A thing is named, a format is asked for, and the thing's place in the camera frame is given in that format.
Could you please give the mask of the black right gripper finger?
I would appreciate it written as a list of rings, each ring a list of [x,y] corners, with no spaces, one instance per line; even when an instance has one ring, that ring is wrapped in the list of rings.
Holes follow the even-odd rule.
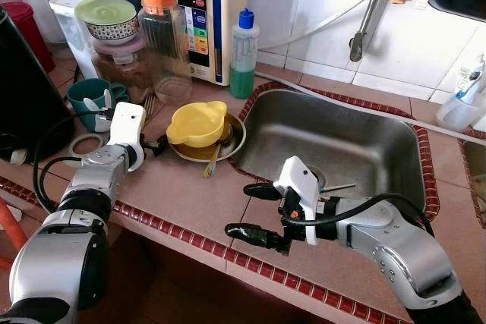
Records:
[[[251,223],[230,223],[225,226],[226,236],[241,240],[254,247],[272,249],[285,253],[286,240],[276,231],[270,231]]]
[[[260,200],[281,200],[282,193],[273,183],[250,183],[243,187],[246,195]]]

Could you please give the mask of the yellow plastic bowl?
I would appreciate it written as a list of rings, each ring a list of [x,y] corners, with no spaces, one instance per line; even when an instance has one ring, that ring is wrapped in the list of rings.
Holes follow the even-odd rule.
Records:
[[[228,106],[222,101],[194,102],[174,112],[166,129],[171,144],[201,148],[212,145],[226,129]]]

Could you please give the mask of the black kitchen appliance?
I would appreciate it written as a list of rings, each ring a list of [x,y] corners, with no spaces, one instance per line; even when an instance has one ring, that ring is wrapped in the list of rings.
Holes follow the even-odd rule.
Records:
[[[46,159],[75,137],[71,113],[11,15],[0,6],[0,161]]]

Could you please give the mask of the metal fork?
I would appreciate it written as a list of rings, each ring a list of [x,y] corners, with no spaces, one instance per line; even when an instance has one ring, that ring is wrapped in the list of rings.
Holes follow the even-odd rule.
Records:
[[[163,103],[157,98],[156,92],[149,92],[142,103],[145,112],[143,126],[148,125],[156,113],[163,108]]]

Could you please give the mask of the round steel plate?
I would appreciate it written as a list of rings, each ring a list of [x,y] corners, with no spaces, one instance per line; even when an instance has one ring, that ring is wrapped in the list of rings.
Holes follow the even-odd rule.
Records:
[[[214,148],[219,146],[219,154],[216,157],[217,161],[222,161],[223,159],[229,158],[236,151],[239,151],[242,145],[245,143],[247,132],[243,122],[236,116],[226,115],[226,123],[229,123],[230,129],[232,129],[232,136],[229,138],[228,144],[213,144],[208,147],[195,148],[188,145],[172,144],[175,154],[182,157],[185,160],[192,161],[195,163],[207,163],[210,161],[212,156],[212,151]]]

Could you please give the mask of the clear tape roll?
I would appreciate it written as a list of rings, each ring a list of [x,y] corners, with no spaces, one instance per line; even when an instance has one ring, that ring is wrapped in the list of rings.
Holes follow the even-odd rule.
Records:
[[[82,158],[84,155],[104,147],[104,145],[106,145],[104,134],[81,134],[71,140],[68,145],[68,154],[70,157]]]

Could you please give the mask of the glass jar pink lid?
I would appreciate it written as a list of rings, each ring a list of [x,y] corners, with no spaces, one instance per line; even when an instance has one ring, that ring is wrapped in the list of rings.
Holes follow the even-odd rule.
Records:
[[[95,39],[93,47],[93,63],[99,77],[125,85],[131,102],[142,105],[155,82],[155,65],[142,36],[135,35],[124,44],[107,44]]]

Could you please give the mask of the stainless steel sink basin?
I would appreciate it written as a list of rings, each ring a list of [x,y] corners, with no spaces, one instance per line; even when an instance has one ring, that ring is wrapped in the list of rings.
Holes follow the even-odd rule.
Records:
[[[402,193],[428,219],[440,211],[428,132],[403,121],[354,110],[318,96],[265,90],[243,111],[247,139],[232,157],[234,167],[274,181],[282,164],[301,158],[323,186],[348,185],[338,195],[368,198]]]
[[[484,227],[484,213],[486,212],[486,147],[471,141],[462,142],[462,154],[466,165],[466,175],[469,178],[469,188],[472,190],[473,212],[482,227]]]

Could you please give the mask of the glass pitcher orange lid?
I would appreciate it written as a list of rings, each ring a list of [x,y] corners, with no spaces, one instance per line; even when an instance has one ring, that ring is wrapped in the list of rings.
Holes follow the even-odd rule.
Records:
[[[150,53],[153,91],[160,102],[185,105],[192,92],[188,33],[178,0],[141,0],[137,15]]]

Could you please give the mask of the patterned bowl green lid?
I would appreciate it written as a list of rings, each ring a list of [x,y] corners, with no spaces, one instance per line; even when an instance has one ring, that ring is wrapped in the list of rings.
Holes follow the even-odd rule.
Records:
[[[75,15],[94,39],[108,46],[121,46],[138,33],[135,6],[125,0],[83,0]]]

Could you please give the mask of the beige water ioniser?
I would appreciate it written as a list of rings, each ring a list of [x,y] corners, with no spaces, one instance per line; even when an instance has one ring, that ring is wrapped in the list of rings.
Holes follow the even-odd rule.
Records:
[[[188,32],[191,76],[229,85],[232,30],[248,0],[177,0]]]

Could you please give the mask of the clear white storage box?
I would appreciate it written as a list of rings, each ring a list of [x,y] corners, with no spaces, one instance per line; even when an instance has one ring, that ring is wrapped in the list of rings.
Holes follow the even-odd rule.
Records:
[[[49,7],[58,19],[68,46],[84,79],[99,78],[93,64],[94,50],[86,24],[77,18],[75,8],[86,0],[49,0]]]

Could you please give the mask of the white blue tube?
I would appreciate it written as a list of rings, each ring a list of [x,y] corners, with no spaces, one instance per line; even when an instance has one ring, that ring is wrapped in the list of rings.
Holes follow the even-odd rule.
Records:
[[[460,102],[472,105],[475,102],[476,94],[481,90],[484,82],[484,68],[486,54],[480,54],[475,59],[468,60],[459,68],[459,79],[457,80],[453,96]]]

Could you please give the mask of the dark red container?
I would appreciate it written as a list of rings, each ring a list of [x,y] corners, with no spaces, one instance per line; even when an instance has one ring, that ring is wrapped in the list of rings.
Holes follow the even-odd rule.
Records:
[[[34,11],[31,5],[26,2],[3,2],[0,6],[13,19],[15,26],[21,31],[21,35],[29,44],[44,70],[46,72],[55,70],[55,62],[52,60],[52,54],[49,52],[44,37],[34,20]]]

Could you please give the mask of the metal wall tap spout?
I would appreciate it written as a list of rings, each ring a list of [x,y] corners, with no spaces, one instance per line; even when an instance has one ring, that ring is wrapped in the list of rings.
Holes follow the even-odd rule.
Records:
[[[361,19],[358,32],[349,40],[349,60],[361,61],[368,50],[369,43],[379,27],[380,18],[387,8],[386,0],[368,0],[367,8]]]

